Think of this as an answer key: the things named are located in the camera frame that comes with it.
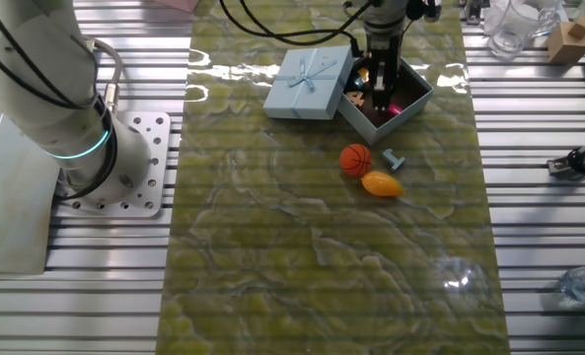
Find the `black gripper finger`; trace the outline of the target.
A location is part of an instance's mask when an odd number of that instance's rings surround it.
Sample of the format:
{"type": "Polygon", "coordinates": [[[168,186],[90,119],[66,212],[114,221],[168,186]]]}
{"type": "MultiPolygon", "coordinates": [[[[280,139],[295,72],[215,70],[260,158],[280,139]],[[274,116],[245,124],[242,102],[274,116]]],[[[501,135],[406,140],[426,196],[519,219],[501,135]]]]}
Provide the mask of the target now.
{"type": "Polygon", "coordinates": [[[392,96],[395,92],[396,84],[399,78],[401,61],[396,59],[386,63],[384,76],[384,94],[383,94],[383,111],[387,111],[391,104],[392,96]]]}
{"type": "Polygon", "coordinates": [[[370,91],[372,94],[372,100],[374,109],[377,111],[382,111],[384,109],[383,104],[383,95],[384,95],[384,64],[377,60],[373,59],[369,64],[370,70],[370,91]]]}

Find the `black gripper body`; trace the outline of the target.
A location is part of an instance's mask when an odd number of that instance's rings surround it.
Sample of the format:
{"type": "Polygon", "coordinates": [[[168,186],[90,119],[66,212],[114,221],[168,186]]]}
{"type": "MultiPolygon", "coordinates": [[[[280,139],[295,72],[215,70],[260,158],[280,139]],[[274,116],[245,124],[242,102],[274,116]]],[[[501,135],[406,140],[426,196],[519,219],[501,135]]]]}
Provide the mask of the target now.
{"type": "Polygon", "coordinates": [[[402,47],[402,34],[367,34],[365,55],[381,62],[398,62],[402,47]]]}

